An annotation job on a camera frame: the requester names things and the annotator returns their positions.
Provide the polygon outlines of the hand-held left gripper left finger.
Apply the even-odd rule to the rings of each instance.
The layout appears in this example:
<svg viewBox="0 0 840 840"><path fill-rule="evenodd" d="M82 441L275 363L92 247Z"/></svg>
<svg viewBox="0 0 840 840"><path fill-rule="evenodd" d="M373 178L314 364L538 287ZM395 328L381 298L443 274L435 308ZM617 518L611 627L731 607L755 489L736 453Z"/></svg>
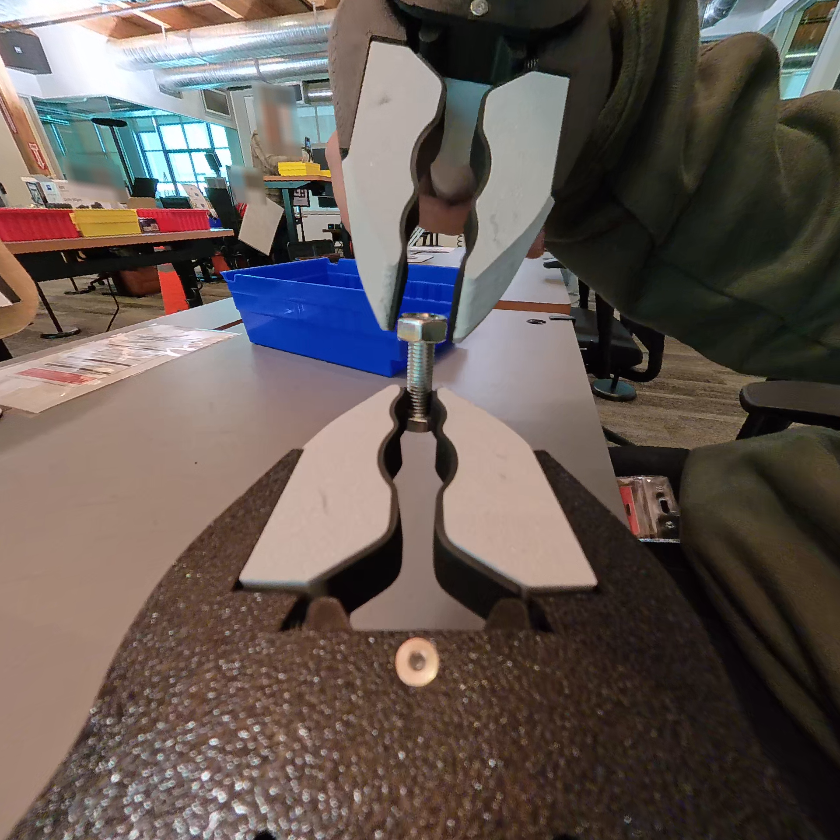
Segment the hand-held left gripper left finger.
<svg viewBox="0 0 840 840"><path fill-rule="evenodd" d="M244 590L329 596L352 613L395 582L402 400L388 385L308 441L239 574Z"/></svg>

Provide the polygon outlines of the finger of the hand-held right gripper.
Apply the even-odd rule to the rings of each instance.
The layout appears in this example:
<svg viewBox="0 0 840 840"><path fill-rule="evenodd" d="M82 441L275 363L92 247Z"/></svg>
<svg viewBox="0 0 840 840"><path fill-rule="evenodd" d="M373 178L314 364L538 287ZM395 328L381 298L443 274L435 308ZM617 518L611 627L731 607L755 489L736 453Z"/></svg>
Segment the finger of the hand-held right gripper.
<svg viewBox="0 0 840 840"><path fill-rule="evenodd" d="M553 207L570 83L531 70L482 99L476 122L480 176L451 313L454 343L466 339L498 304Z"/></svg>
<svg viewBox="0 0 840 840"><path fill-rule="evenodd" d="M442 78L407 45L372 40L343 184L356 267L374 318L393 331L417 220L417 160L443 115Z"/></svg>

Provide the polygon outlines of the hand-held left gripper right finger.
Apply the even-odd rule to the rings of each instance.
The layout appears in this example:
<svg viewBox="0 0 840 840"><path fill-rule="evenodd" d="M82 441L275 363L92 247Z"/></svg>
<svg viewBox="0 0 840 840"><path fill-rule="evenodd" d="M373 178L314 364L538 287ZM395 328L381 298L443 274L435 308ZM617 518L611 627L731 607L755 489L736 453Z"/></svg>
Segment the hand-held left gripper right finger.
<svg viewBox="0 0 840 840"><path fill-rule="evenodd" d="M597 579L529 444L448 388L434 394L434 573L488 618L505 599L593 592Z"/></svg>

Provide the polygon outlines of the steel hex nut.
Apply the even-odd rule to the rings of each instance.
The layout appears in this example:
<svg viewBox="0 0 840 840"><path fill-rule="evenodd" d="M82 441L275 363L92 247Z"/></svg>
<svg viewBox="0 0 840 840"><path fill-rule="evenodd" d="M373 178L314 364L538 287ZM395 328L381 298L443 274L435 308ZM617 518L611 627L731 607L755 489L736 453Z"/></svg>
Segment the steel hex nut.
<svg viewBox="0 0 840 840"><path fill-rule="evenodd" d="M396 336L409 343L443 343L448 336L448 320L430 312L406 313L397 321Z"/></svg>

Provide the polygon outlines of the steel bolt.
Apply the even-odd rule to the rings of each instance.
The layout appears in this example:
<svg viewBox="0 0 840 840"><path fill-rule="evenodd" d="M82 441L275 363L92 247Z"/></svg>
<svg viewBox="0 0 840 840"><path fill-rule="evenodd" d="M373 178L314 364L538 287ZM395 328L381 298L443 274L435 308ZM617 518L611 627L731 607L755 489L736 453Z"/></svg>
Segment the steel bolt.
<svg viewBox="0 0 840 840"><path fill-rule="evenodd" d="M434 347L431 342L408 340L406 366L406 392L411 410L406 430L424 434L429 431L430 400L434 381Z"/></svg>

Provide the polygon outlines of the person's right forearm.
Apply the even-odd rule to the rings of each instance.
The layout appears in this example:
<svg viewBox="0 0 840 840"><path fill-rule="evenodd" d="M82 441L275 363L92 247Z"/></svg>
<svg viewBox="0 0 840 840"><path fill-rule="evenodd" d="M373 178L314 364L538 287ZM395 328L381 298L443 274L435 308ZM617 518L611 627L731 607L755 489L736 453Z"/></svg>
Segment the person's right forearm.
<svg viewBox="0 0 840 840"><path fill-rule="evenodd" d="M545 225L622 314L745 375L837 384L839 98L780 98L772 42L613 2L612 90Z"/></svg>

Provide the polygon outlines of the standing desk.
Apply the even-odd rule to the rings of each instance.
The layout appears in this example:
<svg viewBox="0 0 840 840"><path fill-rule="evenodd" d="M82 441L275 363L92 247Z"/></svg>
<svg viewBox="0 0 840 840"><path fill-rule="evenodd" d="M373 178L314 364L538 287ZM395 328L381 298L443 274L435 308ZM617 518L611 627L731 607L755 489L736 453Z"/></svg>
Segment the standing desk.
<svg viewBox="0 0 840 840"><path fill-rule="evenodd" d="M279 192L281 195L281 205L284 211L289 245L296 245L300 242L298 236L297 216L295 215L292 205L292 194L296 190L314 188L316 194L322 193L322 185L331 184L332 179L330 174L312 174L312 175L264 175L263 182L268 191Z"/></svg>

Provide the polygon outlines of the grey desk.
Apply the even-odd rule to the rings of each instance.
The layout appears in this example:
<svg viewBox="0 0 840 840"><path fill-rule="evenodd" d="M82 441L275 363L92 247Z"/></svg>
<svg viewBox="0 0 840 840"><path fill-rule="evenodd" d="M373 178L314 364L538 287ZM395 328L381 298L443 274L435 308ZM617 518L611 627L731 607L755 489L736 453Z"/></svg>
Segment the grey desk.
<svg viewBox="0 0 840 840"><path fill-rule="evenodd" d="M435 381L622 503L570 322L494 311ZM65 758L162 575L288 450L398 379L239 337L2 419L2 838Z"/></svg>

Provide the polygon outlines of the person's right hand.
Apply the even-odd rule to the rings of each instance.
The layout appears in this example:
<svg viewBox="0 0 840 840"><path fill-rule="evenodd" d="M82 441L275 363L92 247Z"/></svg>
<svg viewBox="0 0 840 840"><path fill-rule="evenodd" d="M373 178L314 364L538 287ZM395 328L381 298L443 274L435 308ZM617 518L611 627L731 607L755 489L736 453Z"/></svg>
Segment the person's right hand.
<svg viewBox="0 0 840 840"><path fill-rule="evenodd" d="M460 236L466 230L471 207L471 199L453 203L433 194L421 193L418 197L417 225L432 234Z"/></svg>

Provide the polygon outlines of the grey table with wooden edge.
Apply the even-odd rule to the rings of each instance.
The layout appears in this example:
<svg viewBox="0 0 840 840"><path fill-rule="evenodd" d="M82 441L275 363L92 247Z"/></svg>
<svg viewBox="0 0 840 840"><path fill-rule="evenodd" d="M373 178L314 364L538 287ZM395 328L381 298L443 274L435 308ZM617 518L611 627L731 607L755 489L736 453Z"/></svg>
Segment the grey table with wooden edge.
<svg viewBox="0 0 840 840"><path fill-rule="evenodd" d="M409 280L453 287L465 255L462 247L410 247ZM496 310L530 312L545 319L572 319L571 300L560 269L549 268L543 258L525 259Z"/></svg>

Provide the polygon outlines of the grey square panel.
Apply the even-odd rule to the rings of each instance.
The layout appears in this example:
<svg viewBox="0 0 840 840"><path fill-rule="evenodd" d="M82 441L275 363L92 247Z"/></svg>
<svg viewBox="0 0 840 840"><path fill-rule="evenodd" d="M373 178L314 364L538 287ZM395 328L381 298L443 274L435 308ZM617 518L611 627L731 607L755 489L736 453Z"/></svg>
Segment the grey square panel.
<svg viewBox="0 0 840 840"><path fill-rule="evenodd" d="M284 216L284 210L264 193L249 193L239 227L238 241L263 256L269 256Z"/></svg>

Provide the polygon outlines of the clear badge holder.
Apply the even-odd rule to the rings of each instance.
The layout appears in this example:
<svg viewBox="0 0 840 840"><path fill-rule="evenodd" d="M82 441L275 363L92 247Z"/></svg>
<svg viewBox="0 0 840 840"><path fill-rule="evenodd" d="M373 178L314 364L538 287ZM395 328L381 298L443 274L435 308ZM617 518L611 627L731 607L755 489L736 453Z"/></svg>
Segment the clear badge holder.
<svg viewBox="0 0 840 840"><path fill-rule="evenodd" d="M666 476L624 476L616 482L627 526L639 541L679 542L679 505Z"/></svg>

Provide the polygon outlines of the blue plastic bin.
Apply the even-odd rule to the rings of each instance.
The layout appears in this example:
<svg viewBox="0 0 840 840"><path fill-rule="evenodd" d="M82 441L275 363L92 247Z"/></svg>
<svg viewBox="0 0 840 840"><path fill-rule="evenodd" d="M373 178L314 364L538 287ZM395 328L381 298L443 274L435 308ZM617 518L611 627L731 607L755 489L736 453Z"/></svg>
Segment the blue plastic bin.
<svg viewBox="0 0 840 840"><path fill-rule="evenodd" d="M380 328L354 259L322 257L223 275L252 343L386 377L405 371L406 343Z"/></svg>

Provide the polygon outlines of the black office chair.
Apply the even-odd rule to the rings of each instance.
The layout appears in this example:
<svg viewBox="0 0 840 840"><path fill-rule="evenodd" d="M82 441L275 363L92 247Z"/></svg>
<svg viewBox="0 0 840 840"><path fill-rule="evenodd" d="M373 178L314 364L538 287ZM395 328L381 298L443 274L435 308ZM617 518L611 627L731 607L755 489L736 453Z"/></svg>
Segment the black office chair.
<svg viewBox="0 0 840 840"><path fill-rule="evenodd" d="M631 402L635 383L651 382L662 370L665 336L615 310L600 296L579 285L579 305L571 309L574 333L596 397L614 403Z"/></svg>

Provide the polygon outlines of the red plastic bin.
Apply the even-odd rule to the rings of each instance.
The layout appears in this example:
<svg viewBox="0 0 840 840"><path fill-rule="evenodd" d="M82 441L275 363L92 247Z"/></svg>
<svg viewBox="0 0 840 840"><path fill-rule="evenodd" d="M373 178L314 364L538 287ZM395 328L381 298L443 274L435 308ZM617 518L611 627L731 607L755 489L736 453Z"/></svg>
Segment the red plastic bin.
<svg viewBox="0 0 840 840"><path fill-rule="evenodd" d="M69 208L2 207L1 239L6 243L78 238Z"/></svg>
<svg viewBox="0 0 840 840"><path fill-rule="evenodd" d="M138 208L138 219L151 219L160 233L182 233L210 230L207 211L195 208Z"/></svg>

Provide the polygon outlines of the orange traffic cone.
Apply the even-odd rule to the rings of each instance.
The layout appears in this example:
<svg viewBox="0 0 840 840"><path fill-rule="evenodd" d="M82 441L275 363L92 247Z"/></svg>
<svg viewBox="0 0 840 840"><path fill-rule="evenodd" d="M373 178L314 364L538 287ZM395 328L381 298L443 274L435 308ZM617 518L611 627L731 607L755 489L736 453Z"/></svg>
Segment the orange traffic cone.
<svg viewBox="0 0 840 840"><path fill-rule="evenodd" d="M169 316L188 310L191 306L187 300L182 280L173 265L162 264L157 266L157 270L165 315Z"/></svg>

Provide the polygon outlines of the laminated sheet with red label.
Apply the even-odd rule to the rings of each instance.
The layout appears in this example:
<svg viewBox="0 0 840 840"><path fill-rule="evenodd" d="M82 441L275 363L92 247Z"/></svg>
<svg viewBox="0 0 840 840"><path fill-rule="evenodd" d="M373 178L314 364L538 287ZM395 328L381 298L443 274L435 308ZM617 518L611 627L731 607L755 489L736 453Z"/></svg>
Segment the laminated sheet with red label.
<svg viewBox="0 0 840 840"><path fill-rule="evenodd" d="M155 323L74 345L1 372L1 407L39 414L161 364L234 338L231 332Z"/></svg>

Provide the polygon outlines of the person's olive clothing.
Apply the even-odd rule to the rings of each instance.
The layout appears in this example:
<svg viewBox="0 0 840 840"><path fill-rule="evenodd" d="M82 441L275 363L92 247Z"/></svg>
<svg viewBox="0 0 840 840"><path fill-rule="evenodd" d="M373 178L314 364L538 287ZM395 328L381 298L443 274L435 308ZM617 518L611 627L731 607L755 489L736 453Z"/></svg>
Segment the person's olive clothing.
<svg viewBox="0 0 840 840"><path fill-rule="evenodd" d="M686 557L745 658L838 765L838 432L695 448L679 506Z"/></svg>

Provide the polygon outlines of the yellow plastic bin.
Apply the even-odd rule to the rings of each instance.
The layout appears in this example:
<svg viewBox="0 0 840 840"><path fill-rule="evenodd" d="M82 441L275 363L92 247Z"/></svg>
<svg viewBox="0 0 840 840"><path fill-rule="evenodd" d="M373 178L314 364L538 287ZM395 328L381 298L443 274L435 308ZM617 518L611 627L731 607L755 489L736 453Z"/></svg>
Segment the yellow plastic bin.
<svg viewBox="0 0 840 840"><path fill-rule="evenodd" d="M77 207L70 220L84 238L126 237L141 235L139 217L132 208Z"/></svg>

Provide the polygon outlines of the silver ventilation duct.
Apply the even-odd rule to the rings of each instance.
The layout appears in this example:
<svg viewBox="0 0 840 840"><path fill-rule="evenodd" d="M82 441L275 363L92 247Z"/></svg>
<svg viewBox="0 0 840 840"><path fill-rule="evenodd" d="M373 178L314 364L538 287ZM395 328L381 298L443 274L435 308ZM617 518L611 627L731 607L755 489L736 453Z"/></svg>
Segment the silver ventilation duct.
<svg viewBox="0 0 840 840"><path fill-rule="evenodd" d="M337 11L169 30L108 42L126 70L154 74L166 93L241 88L257 82L322 80L328 75L328 36Z"/></svg>

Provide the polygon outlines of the black wall speaker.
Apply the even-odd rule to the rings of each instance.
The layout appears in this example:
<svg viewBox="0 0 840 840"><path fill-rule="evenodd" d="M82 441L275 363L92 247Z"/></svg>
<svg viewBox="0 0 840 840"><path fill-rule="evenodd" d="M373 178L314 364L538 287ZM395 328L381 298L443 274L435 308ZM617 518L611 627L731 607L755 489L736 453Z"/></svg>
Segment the black wall speaker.
<svg viewBox="0 0 840 840"><path fill-rule="evenodd" d="M39 38L18 29L2 29L1 59L6 68L32 76L49 75L52 69Z"/></svg>

